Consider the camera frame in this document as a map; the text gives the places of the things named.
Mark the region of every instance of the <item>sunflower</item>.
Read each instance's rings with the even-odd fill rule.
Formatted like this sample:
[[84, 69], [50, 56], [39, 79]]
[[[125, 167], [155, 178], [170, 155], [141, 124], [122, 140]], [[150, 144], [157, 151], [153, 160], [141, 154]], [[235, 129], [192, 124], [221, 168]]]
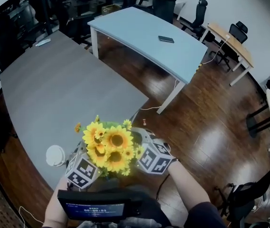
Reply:
[[132, 123], [130, 120], [124, 120], [124, 123], [122, 124], [127, 130], [131, 130]]
[[92, 122], [90, 125], [87, 126], [87, 130], [83, 131], [84, 136], [82, 139], [86, 144], [99, 144], [100, 141], [95, 138], [95, 133], [98, 132], [100, 129], [103, 129], [102, 123], [94, 123]]
[[95, 138], [100, 140], [100, 138], [103, 137], [103, 135], [105, 134], [106, 129], [103, 127], [102, 123], [99, 124], [99, 127], [97, 128], [96, 132], [95, 132]]
[[116, 149], [126, 149], [127, 147], [132, 146], [132, 139], [133, 137], [131, 136], [130, 131], [122, 128], [120, 125], [118, 127], [112, 126], [105, 133], [102, 144], [110, 151], [114, 151]]
[[135, 148], [135, 154], [136, 154], [135, 157], [136, 157], [136, 159], [139, 159], [142, 156], [142, 154], [144, 153], [145, 149], [143, 146], [141, 146], [139, 144], [136, 144], [135, 147], [136, 147]]
[[105, 167], [105, 164], [107, 161], [107, 155], [105, 152], [100, 153], [96, 145], [90, 145], [90, 146], [88, 145], [87, 154], [89, 155], [91, 161], [97, 167], [100, 167], [100, 168]]
[[96, 148], [99, 153], [103, 154], [106, 152], [106, 148], [102, 143], [88, 144], [87, 149]]
[[129, 161], [120, 150], [114, 150], [108, 154], [108, 159], [105, 163], [108, 171], [122, 171], [129, 168]]
[[134, 158], [134, 148], [129, 146], [123, 151], [123, 155], [126, 157], [127, 160], [131, 160]]
[[128, 168], [128, 169], [124, 169], [124, 170], [121, 172], [121, 174], [123, 174], [124, 176], [128, 176], [128, 175], [130, 174], [130, 172], [131, 172], [131, 169]]
[[95, 122], [95, 123], [100, 122], [99, 115], [97, 115], [97, 116], [96, 116], [96, 118], [95, 118], [94, 122]]

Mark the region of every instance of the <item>light blue table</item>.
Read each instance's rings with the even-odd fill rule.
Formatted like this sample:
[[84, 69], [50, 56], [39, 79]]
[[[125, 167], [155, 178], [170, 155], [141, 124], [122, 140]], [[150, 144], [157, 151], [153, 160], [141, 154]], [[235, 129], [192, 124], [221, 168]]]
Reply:
[[[176, 26], [136, 8], [123, 9], [88, 23], [91, 26], [93, 54], [98, 58], [97, 31], [119, 41], [151, 60], [179, 84], [157, 113], [161, 113], [196, 72], [207, 47]], [[171, 37], [175, 43], [163, 42], [158, 36]]]

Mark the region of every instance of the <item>white cable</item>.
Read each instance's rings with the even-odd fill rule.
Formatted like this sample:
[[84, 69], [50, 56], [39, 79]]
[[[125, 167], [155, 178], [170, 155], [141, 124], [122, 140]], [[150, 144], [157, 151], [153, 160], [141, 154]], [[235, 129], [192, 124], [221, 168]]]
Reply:
[[[19, 214], [20, 214], [20, 209], [23, 208], [26, 212], [28, 212], [23, 206], [20, 206], [19, 208]], [[40, 220], [37, 220], [30, 212], [28, 212], [36, 221], [40, 222], [41, 224], [44, 224], [42, 221]], [[25, 228], [25, 220], [23, 219], [22, 215], [20, 214], [22, 220], [23, 220], [23, 228]]]
[[147, 110], [151, 110], [151, 109], [158, 109], [158, 108], [160, 108], [160, 107], [161, 107], [161, 106], [158, 106], [158, 107], [151, 107], [151, 108], [148, 108], [148, 109], [141, 109], [141, 110], [147, 111]]
[[[229, 38], [230, 38], [230, 37], [227, 37], [227, 38], [226, 38], [226, 40], [224, 41], [224, 43], [221, 45], [220, 49], [222, 48], [222, 46], [226, 43], [226, 41], [227, 41]], [[220, 51], [220, 49], [218, 49], [218, 51], [215, 53], [214, 57], [213, 57], [209, 62], [202, 63], [202, 65], [212, 62], [212, 61], [215, 59], [215, 57], [216, 57], [216, 55], [218, 54], [218, 52]]]

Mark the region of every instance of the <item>handheld device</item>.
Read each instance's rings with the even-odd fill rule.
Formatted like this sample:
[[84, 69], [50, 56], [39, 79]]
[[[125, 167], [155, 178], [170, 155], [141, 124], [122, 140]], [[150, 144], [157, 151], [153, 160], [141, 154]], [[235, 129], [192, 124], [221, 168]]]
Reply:
[[174, 43], [174, 40], [170, 37], [165, 37], [165, 36], [158, 36], [160, 41], [166, 41], [166, 42], [171, 42]]
[[70, 219], [116, 222], [140, 215], [142, 198], [136, 192], [78, 192], [59, 190], [57, 196]]

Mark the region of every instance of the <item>black table leg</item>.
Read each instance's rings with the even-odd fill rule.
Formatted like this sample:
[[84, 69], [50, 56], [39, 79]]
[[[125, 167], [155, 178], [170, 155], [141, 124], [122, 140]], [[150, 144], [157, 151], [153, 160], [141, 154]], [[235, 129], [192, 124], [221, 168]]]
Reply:
[[263, 107], [261, 107], [259, 110], [257, 110], [254, 113], [249, 114], [247, 117], [253, 117], [259, 113], [261, 113], [262, 111], [266, 110], [268, 108], [268, 104], [264, 105]]
[[255, 124], [254, 126], [248, 128], [248, 130], [250, 131], [250, 130], [252, 130], [252, 129], [261, 127], [261, 126], [263, 126], [264, 124], [266, 124], [266, 123], [268, 123], [268, 122], [270, 122], [270, 117], [268, 117], [267, 119], [261, 121], [260, 123]]
[[258, 133], [258, 132], [263, 131], [263, 130], [265, 130], [265, 129], [269, 128], [269, 127], [270, 127], [270, 123], [269, 123], [269, 124], [267, 124], [267, 125], [265, 125], [265, 126], [262, 126], [262, 127], [261, 127], [261, 128], [259, 128], [259, 129], [257, 129], [257, 130], [256, 130], [256, 132]]

